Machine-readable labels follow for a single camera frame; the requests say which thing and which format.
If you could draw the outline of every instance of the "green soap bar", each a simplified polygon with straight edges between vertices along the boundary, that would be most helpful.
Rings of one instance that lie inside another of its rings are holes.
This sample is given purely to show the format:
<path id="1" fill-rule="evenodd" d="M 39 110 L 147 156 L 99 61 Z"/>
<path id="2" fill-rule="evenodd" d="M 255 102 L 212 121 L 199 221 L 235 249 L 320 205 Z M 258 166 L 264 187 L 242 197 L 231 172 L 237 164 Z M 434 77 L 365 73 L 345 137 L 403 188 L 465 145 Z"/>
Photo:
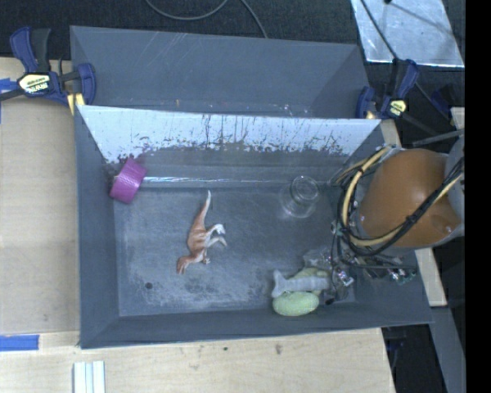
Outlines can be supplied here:
<path id="1" fill-rule="evenodd" d="M 273 300 L 273 308 L 282 316 L 303 316 L 318 307 L 319 299 L 312 292 L 284 292 Z"/>

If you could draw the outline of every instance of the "wooden table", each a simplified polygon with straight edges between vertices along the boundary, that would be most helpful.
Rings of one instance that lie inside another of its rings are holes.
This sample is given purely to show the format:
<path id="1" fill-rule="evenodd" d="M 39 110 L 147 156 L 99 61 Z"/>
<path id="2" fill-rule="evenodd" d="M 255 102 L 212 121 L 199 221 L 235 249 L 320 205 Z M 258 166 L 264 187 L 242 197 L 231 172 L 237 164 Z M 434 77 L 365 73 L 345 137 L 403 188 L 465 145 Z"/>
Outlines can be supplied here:
<path id="1" fill-rule="evenodd" d="M 18 60 L 0 57 L 0 79 L 16 79 L 22 72 Z M 72 124 L 69 110 L 52 102 L 18 97 L 2 105 L 0 331 L 25 333 L 22 328 L 32 327 L 41 335 L 39 350 L 0 354 L 0 393 L 72 391 L 73 364 L 98 360 L 105 362 L 108 393 L 394 392 L 379 328 L 101 350 L 77 347 Z M 385 129 L 390 139 L 398 139 L 393 124 Z M 6 140 L 12 145 L 4 146 Z M 418 251 L 417 257 L 431 305 L 445 305 L 432 252 Z"/>

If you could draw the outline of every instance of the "wire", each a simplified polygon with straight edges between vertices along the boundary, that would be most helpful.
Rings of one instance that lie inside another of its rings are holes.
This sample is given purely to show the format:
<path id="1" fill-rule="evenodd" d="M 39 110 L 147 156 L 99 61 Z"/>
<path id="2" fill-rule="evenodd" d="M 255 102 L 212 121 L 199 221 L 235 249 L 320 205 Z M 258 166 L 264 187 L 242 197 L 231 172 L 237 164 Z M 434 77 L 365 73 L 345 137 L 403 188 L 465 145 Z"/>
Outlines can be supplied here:
<path id="1" fill-rule="evenodd" d="M 153 9 L 154 11 L 156 11 L 157 13 L 159 13 L 162 16 L 168 17 L 169 19 L 192 21 L 192 20 L 203 20 L 203 19 L 206 19 L 206 18 L 214 15 L 215 13 L 217 13 L 218 11 L 220 11 L 220 9 L 222 9 L 227 4 L 227 2 L 229 0 L 222 0 L 222 2 L 220 4 L 218 4 L 215 9 L 213 9 L 212 11 L 209 11 L 209 12 L 203 14 L 203 15 L 199 15 L 199 16 L 176 16 L 176 15 L 171 15 L 170 13 L 167 13 L 165 11 L 160 10 L 150 0 L 145 0 L 145 1 L 149 5 L 149 7 L 151 9 Z M 245 8 L 248 10 L 248 12 L 253 16 L 253 19 L 255 19 L 255 22 L 258 25 L 258 27 L 260 28 L 260 30 L 262 31 L 262 35 L 264 36 L 264 38 L 268 38 L 268 34 L 266 33 L 265 28 L 262 26 L 262 23 L 260 22 L 260 19 L 257 17 L 256 13 L 253 11 L 253 9 L 251 8 L 251 6 L 247 3 L 246 0 L 240 0 L 240 1 L 245 6 Z"/>

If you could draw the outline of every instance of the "bin floor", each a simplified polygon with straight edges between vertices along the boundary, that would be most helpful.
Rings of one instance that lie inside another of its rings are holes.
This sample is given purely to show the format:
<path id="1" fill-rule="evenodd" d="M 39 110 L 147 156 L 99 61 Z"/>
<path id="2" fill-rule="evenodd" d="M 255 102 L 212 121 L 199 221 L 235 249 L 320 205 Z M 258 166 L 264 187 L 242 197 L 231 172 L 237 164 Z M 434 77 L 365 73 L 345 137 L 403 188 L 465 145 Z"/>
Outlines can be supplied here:
<path id="1" fill-rule="evenodd" d="M 322 194 L 306 219 L 287 217 L 281 186 L 212 187 L 205 224 L 223 224 L 227 246 L 209 248 L 209 264 L 191 264 L 187 234 L 205 202 L 199 187 L 142 188 L 129 205 L 115 203 L 119 311 L 121 315 L 260 309 L 271 305 L 273 270 L 291 276 L 303 254 L 331 243 L 333 212 Z"/>

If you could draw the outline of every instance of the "glass cup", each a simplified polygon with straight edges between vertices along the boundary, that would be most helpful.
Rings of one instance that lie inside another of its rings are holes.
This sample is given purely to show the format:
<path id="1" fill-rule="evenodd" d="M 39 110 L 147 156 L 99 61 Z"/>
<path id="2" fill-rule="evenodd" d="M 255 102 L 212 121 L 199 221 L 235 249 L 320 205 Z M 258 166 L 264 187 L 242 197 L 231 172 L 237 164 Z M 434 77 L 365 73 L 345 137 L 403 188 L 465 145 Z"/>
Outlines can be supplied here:
<path id="1" fill-rule="evenodd" d="M 283 210 L 291 217 L 304 219 L 316 209 L 320 192 L 318 185 L 309 176 L 298 176 L 283 187 L 279 193 Z"/>

